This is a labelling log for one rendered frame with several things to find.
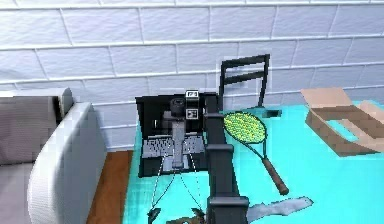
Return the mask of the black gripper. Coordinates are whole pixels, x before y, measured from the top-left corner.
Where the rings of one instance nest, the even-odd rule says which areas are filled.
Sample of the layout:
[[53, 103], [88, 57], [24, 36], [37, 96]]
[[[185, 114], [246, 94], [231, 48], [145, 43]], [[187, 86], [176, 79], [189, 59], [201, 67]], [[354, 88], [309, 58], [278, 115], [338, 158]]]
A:
[[[153, 224], [158, 215], [161, 212], [161, 209], [158, 207], [158, 203], [167, 193], [171, 184], [173, 183], [176, 175], [176, 169], [182, 169], [184, 167], [183, 163], [183, 144], [185, 140], [185, 101], [183, 98], [174, 98], [169, 103], [170, 109], [165, 111], [163, 114], [164, 123], [167, 128], [171, 129], [171, 139], [172, 145], [168, 145], [164, 151], [159, 170], [156, 175], [155, 184], [152, 192], [151, 198], [151, 208], [147, 213], [148, 224]], [[190, 147], [186, 145], [188, 155], [192, 161], [193, 172], [197, 173], [195, 162], [190, 151]], [[161, 176], [162, 171], [170, 171], [172, 173], [172, 178], [167, 184], [165, 190], [161, 193], [159, 197], [156, 197], [156, 192]], [[196, 197], [191, 193], [186, 183], [184, 182], [183, 177], [180, 177], [185, 189], [188, 194], [191, 196], [193, 201], [196, 203], [197, 207], [192, 208], [193, 213], [199, 219], [200, 222], [205, 222], [205, 213], [202, 209], [201, 203], [196, 199]]]

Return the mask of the black laptop computer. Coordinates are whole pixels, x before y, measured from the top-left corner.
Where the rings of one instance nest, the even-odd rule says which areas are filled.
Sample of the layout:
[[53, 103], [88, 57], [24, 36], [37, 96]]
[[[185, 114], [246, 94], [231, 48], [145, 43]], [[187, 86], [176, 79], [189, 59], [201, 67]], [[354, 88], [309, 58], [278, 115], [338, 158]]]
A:
[[[188, 98], [183, 94], [143, 96], [136, 98], [141, 130], [141, 148], [138, 176], [154, 177], [160, 167], [161, 158], [168, 145], [172, 145], [171, 129], [164, 123], [163, 114], [170, 109], [169, 103], [174, 98], [185, 101], [185, 140], [183, 144], [182, 169], [176, 173], [193, 172], [192, 161], [186, 145], [190, 147], [197, 172], [207, 171], [206, 156], [206, 119], [208, 112], [208, 94], [200, 93], [198, 97]], [[161, 175], [171, 175], [170, 171], [162, 171]]]

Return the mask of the small brown object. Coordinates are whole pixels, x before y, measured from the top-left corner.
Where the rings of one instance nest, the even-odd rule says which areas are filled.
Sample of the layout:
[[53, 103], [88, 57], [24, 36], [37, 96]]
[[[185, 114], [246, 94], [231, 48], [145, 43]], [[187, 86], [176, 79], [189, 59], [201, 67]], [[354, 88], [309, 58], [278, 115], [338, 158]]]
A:
[[203, 217], [181, 217], [173, 220], [168, 220], [165, 224], [207, 224]]

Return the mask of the grey ragged flat shape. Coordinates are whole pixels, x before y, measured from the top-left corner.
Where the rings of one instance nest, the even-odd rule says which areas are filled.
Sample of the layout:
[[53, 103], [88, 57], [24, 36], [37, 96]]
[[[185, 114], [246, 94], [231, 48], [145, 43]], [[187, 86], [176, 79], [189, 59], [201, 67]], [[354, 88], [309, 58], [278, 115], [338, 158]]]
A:
[[289, 216], [292, 213], [306, 209], [314, 204], [314, 201], [307, 196], [288, 198], [269, 204], [254, 204], [248, 208], [247, 221], [251, 223], [266, 216]]

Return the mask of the green tennis racket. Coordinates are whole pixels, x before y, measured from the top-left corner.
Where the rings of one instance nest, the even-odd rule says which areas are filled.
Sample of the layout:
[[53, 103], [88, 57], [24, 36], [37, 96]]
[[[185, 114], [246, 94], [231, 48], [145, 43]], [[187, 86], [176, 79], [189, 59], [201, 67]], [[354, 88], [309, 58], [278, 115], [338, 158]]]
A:
[[249, 112], [230, 112], [224, 115], [224, 129], [236, 141], [257, 155], [264, 165], [280, 195], [287, 195], [289, 188], [278, 174], [267, 155], [267, 127], [256, 115]]

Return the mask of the grey sofa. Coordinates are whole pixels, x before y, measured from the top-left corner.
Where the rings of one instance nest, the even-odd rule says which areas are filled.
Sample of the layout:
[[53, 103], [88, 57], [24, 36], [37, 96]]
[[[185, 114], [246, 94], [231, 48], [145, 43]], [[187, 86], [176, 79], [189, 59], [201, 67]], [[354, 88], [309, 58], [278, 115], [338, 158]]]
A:
[[70, 88], [0, 91], [0, 224], [86, 224], [105, 158]]

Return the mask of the small black flat object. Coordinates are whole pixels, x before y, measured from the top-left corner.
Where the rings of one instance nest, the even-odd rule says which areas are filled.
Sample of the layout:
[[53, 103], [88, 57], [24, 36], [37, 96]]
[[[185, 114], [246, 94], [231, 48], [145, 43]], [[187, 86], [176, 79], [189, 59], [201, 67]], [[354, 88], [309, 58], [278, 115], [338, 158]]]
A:
[[263, 118], [273, 118], [273, 117], [280, 117], [282, 114], [282, 111], [279, 109], [265, 109], [262, 113]]

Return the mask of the black slatted chair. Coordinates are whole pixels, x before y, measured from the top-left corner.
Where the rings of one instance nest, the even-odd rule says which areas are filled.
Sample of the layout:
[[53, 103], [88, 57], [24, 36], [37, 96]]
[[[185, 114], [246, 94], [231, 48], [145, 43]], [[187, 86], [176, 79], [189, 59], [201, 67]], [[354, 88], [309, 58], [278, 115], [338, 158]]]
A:
[[[243, 57], [243, 58], [230, 59], [230, 60], [223, 61], [220, 66], [220, 78], [219, 78], [220, 84], [219, 84], [219, 94], [218, 94], [219, 109], [222, 110], [224, 107], [224, 90], [226, 85], [240, 83], [240, 82], [249, 81], [249, 80], [258, 79], [258, 78], [262, 79], [262, 83], [261, 83], [259, 100], [258, 100], [257, 106], [262, 107], [264, 103], [266, 88], [267, 88], [269, 60], [270, 60], [270, 55], [264, 54], [264, 55]], [[255, 71], [255, 72], [250, 72], [250, 73], [241, 74], [241, 75], [232, 76], [232, 77], [226, 76], [226, 70], [229, 68], [243, 67], [246, 65], [258, 64], [258, 63], [264, 64], [262, 71]]]

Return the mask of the brown cardboard box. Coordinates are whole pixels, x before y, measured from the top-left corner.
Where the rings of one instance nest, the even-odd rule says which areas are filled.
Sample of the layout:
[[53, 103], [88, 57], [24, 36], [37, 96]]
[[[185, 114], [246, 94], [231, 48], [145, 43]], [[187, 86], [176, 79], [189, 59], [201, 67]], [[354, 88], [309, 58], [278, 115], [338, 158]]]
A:
[[[339, 156], [384, 153], [384, 108], [364, 100], [354, 105], [339, 87], [302, 89], [309, 112], [306, 124]], [[347, 140], [329, 121], [336, 121], [355, 137]]]

